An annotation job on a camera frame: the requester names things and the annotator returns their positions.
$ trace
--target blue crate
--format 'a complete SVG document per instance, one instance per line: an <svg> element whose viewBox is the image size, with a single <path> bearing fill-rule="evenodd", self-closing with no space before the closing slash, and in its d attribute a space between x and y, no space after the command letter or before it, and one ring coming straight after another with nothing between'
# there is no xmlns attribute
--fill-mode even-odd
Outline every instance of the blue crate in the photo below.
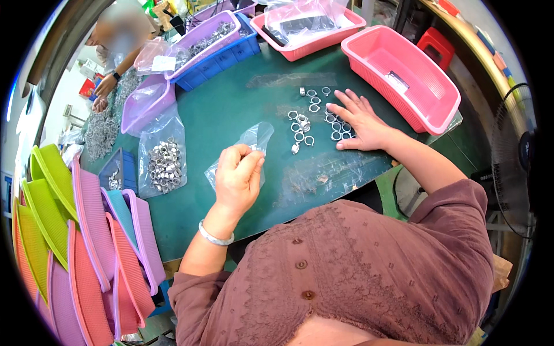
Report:
<svg viewBox="0 0 554 346"><path fill-rule="evenodd" d="M110 190L109 178L119 167L119 173L115 176L115 179L121 179L123 189L131 189L136 194L139 193L137 189L137 178L135 174L135 157L128 151L125 151L119 147L115 154L110 157L104 167L98 173L100 179L100 186L106 190Z"/></svg>
<svg viewBox="0 0 554 346"><path fill-rule="evenodd" d="M218 73L260 52L260 45L256 40L258 33L250 26L250 19L242 13L236 13L235 15L241 27L246 29L250 34L194 64L178 77L172 79L171 83L177 83L178 86L186 91L191 91Z"/></svg>

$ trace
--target person's hand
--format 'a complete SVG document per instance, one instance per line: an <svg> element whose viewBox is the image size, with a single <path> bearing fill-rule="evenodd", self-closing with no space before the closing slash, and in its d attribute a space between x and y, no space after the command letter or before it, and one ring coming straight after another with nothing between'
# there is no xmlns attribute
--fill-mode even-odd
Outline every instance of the person's hand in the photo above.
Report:
<svg viewBox="0 0 554 346"><path fill-rule="evenodd" d="M102 113L107 107L107 99L105 97L97 97L93 103L93 112Z"/></svg>
<svg viewBox="0 0 554 346"><path fill-rule="evenodd" d="M220 213L238 220L254 204L260 193L260 172L264 155L245 144L225 149L216 172L216 205Z"/></svg>
<svg viewBox="0 0 554 346"><path fill-rule="evenodd" d="M346 89L346 93L335 90L335 96L342 101L346 108L336 104L327 104L327 109L349 123L356 133L356 138L339 141L337 143L338 150L386 149L388 143L401 133L382 121L365 97L358 97L350 89Z"/></svg>
<svg viewBox="0 0 554 346"><path fill-rule="evenodd" d="M107 76L102 79L100 84L96 87L96 90L94 90L94 95L98 95L98 97L107 97L107 95L110 93L110 91L114 88L114 86L117 84L117 80L115 79L113 74L108 74Z"/></svg>

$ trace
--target green table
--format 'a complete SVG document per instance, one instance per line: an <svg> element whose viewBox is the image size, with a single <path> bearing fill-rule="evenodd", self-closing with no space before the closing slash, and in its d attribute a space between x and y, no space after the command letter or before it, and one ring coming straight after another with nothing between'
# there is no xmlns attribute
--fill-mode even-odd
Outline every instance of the green table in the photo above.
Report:
<svg viewBox="0 0 554 346"><path fill-rule="evenodd" d="M340 198L392 168L392 158L382 151L337 151L330 139L331 127L324 122L324 109L309 112L309 98L300 96L299 86L315 89L322 98L322 106L338 102L332 94L329 97L321 94L323 86L332 90L350 88L367 97L376 114L389 125L426 144L438 138L428 133L416 134L377 91L352 72L340 45L291 63L263 43L260 54L191 92L176 89L178 111L186 132L188 182L182 188L147 200L162 261L182 257L198 222L216 200L204 176L206 169L222 149L234 144L247 128L260 121L275 128L264 164L266 182L258 200L237 226L237 240ZM290 152L294 144L287 118L290 110L309 117L312 123L309 135L315 138L314 147L302 145L295 156ZM461 115L457 112L447 131L460 123ZM120 134L114 148L121 146L137 155L138 143L138 138ZM98 173L108 158L90 164L85 150L81 165Z"/></svg>

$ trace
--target person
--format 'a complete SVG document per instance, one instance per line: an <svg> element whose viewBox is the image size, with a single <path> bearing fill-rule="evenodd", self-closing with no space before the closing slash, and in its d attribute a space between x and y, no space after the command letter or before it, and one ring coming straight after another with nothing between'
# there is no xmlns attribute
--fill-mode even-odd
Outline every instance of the person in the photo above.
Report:
<svg viewBox="0 0 554 346"><path fill-rule="evenodd" d="M259 193L265 158L225 149L216 202L169 290L178 345L465 344L493 287L486 194L448 159L389 127L366 98L327 104L357 137L338 150L382 149L429 196L407 223L338 200L252 241L233 273L227 244Z"/></svg>
<svg viewBox="0 0 554 346"><path fill-rule="evenodd" d="M145 20L141 20L141 23L144 24L144 26L148 30L148 35L146 39L151 40L155 36L158 36L160 34L160 28L156 24L156 22L153 21L153 19L150 16L147 16L146 14L142 13L144 17L146 17ZM103 40L109 39L110 37L114 36L113 30L117 30L114 25L103 25L102 26L102 32L99 31L99 25L98 23L94 26L93 31L90 33L89 38L86 40L85 45L90 47L96 47L96 56L98 59L102 62L102 65L106 67L106 64L108 62L108 59L110 57L110 50L102 44ZM94 94L98 95L98 98L95 102L95 107L99 102L101 102L102 99L106 98L110 91L114 88L114 86L117 84L118 79L120 76L122 76L127 70L133 65L135 62L136 57L140 53L141 48L137 48L133 50L132 52L128 53L127 56L124 58L124 60L116 66L113 71L109 74L106 74L98 87L95 89Z"/></svg>

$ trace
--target wristwatch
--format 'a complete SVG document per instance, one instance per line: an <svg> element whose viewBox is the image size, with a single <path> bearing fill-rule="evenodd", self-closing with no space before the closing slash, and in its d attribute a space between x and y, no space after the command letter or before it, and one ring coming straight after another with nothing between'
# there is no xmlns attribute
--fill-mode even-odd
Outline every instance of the wristwatch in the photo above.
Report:
<svg viewBox="0 0 554 346"><path fill-rule="evenodd" d="M113 70L113 71L111 72L111 74L114 75L115 80L119 80L119 78L121 78L121 76L119 75L119 73L117 73L115 70Z"/></svg>

